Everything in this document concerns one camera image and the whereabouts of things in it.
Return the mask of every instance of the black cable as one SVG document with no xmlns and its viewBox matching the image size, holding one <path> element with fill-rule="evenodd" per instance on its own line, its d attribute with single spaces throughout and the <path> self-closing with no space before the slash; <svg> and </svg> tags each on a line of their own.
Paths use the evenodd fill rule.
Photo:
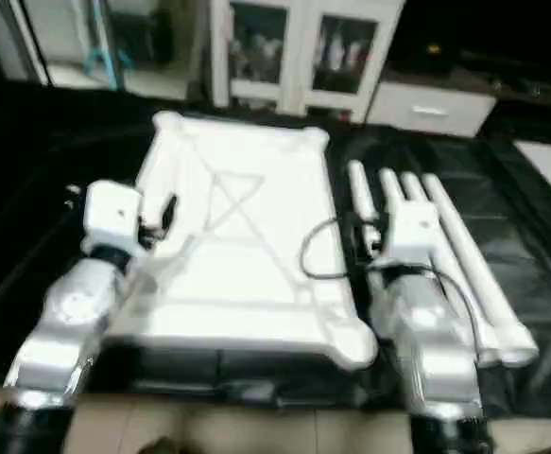
<svg viewBox="0 0 551 454">
<path fill-rule="evenodd" d="M 372 227 L 376 227 L 376 224 L 374 221 L 362 219 L 355 212 L 351 212 L 348 216 L 353 216 L 351 219 L 353 221 L 354 226 L 369 225 Z M 344 279 L 344 278 L 351 277 L 353 275 L 351 272 L 348 272 L 348 271 L 319 274 L 308 270 L 305 263 L 306 252 L 308 251 L 311 241 L 313 241 L 315 236 L 319 234 L 326 227 L 330 225 L 334 225 L 335 223 L 339 223 L 341 220 L 346 220 L 348 216 L 347 217 L 336 216 L 333 218 L 326 219 L 320 222 L 319 224 L 317 224 L 304 237 L 304 240 L 302 241 L 302 244 L 301 244 L 300 253 L 299 253 L 299 262 L 300 262 L 301 271 L 307 277 L 317 281 L 328 281 L 328 280 Z M 425 275 L 427 273 L 432 273 L 435 277 L 439 279 L 439 284 L 441 285 L 441 291 L 443 292 L 444 295 L 445 295 L 445 288 L 442 286 L 441 280 L 448 282 L 454 288 L 456 293 L 460 296 L 460 298 L 462 299 L 462 303 L 466 307 L 466 311 L 469 316 L 469 323 L 471 324 L 476 363 L 477 364 L 480 363 L 482 345 L 478 337 L 478 330 L 476 326 L 476 315 L 474 314 L 473 308 L 470 302 L 468 301 L 466 294 L 462 290 L 462 287 L 449 274 L 446 274 L 445 272 L 439 271 L 434 267 L 424 265 L 422 263 L 391 262 L 391 263 L 385 263 L 385 264 L 375 264 L 371 262 L 369 264 L 365 264 L 365 266 L 364 264 L 360 264 L 360 263 L 355 265 L 357 265 L 360 268 L 361 272 L 364 274 L 367 274 L 370 272 L 382 272 L 386 270 L 397 271 L 400 276 L 408 275 L 408 274 Z"/>
<path fill-rule="evenodd" d="M 375 227 L 375 223 L 373 221 L 364 220 L 355 213 L 350 213 L 349 215 L 346 215 L 346 216 L 336 216 L 333 218 L 329 218 L 317 224 L 304 237 L 304 240 L 302 241 L 302 244 L 301 244 L 300 254 L 299 254 L 299 265 L 301 267 L 301 271 L 307 277 L 311 279 L 315 279 L 316 281 L 329 281 L 329 280 L 344 279 L 346 277 L 351 277 L 352 274 L 349 273 L 348 271 L 318 274 L 308 270 L 305 263 L 306 252 L 308 251 L 311 241 L 313 241 L 313 238 L 315 238 L 315 236 L 317 236 L 326 227 L 337 224 L 340 221 L 346 221 L 349 219 L 353 222 L 354 227 L 359 227 L 364 225 L 370 225 Z"/>
</svg>

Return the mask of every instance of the black surface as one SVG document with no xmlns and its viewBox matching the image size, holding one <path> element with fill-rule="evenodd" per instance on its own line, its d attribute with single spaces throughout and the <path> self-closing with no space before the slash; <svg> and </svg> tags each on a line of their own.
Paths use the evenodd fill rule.
<svg viewBox="0 0 551 454">
<path fill-rule="evenodd" d="M 411 416 L 410 428 L 416 454 L 493 454 L 493 439 L 482 418 L 446 421 Z"/>
<path fill-rule="evenodd" d="M 45 289 L 78 256 L 80 201 L 68 208 L 65 186 L 83 187 L 97 178 L 131 181 L 153 135 L 152 114 L 198 110 L 131 95 L 15 84 L 0 85 L 0 100 L 1 382 L 40 314 Z M 377 201 L 377 168 L 437 172 L 542 353 L 524 369 L 498 367 L 480 375 L 488 416 L 551 417 L 551 187 L 515 147 L 267 114 L 228 113 L 228 118 L 327 130 L 339 214 L 351 208 L 349 159 L 364 162 Z M 345 232 L 348 261 L 352 240 Z M 365 316 L 370 303 L 365 280 L 355 276 L 352 284 Z M 106 346 L 91 389 L 267 407 L 398 408 L 392 354 L 389 345 L 381 345 L 372 367 L 351 374 L 320 356 L 119 343 Z"/>
<path fill-rule="evenodd" d="M 0 407 L 0 454 L 56 454 L 71 426 L 72 409 Z"/>
</svg>

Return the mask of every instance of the white cabinet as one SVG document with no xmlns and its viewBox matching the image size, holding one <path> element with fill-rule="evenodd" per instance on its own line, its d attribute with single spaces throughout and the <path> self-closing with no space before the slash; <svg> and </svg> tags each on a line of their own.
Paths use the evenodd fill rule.
<svg viewBox="0 0 551 454">
<path fill-rule="evenodd" d="M 473 137 L 494 105 L 492 96 L 382 82 L 368 122 Z"/>
<path fill-rule="evenodd" d="M 216 106 L 364 120 L 404 0 L 212 0 Z"/>
</svg>

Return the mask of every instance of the white drawer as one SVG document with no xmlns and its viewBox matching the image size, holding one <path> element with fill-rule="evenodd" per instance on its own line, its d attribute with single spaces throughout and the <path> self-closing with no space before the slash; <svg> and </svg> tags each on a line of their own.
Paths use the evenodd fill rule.
<svg viewBox="0 0 551 454">
<path fill-rule="evenodd" d="M 368 122 L 473 137 L 494 104 L 492 96 L 383 82 Z"/>
</svg>

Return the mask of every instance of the glass cabinet door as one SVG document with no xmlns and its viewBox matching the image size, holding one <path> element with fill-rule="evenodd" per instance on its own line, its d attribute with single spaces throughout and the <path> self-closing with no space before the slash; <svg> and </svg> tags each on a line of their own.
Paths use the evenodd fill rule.
<svg viewBox="0 0 551 454">
<path fill-rule="evenodd" d="M 272 101 L 278 112 L 295 113 L 286 103 L 292 102 L 290 86 L 298 85 L 303 12 L 310 2 L 213 0 L 212 5 L 217 7 L 212 12 L 214 103 L 271 110 L 272 104 L 260 101 Z"/>
<path fill-rule="evenodd" d="M 299 114 L 361 122 L 403 0 L 312 2 L 300 59 Z"/>
<path fill-rule="evenodd" d="M 231 79 L 279 84 L 287 10 L 231 1 Z"/>
<path fill-rule="evenodd" d="M 356 94 L 378 24 L 325 14 L 313 51 L 313 90 Z"/>
</svg>

